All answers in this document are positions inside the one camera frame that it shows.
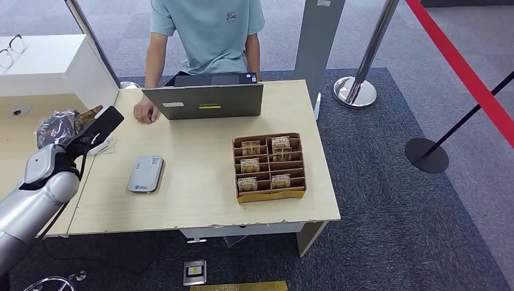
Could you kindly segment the person's right hand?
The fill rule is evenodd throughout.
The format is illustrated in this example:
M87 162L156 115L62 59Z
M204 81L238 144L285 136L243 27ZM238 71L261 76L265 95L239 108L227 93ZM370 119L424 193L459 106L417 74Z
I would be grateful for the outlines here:
M156 122L160 115L159 109L145 95L133 107L133 117L144 124Z

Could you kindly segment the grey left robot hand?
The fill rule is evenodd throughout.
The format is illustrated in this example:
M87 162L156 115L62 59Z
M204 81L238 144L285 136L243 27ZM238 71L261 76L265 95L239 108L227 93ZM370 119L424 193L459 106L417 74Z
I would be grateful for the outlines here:
M78 116L77 110L54 111L42 120L35 131L37 148L42 149L50 144L65 144L73 139L77 134Z

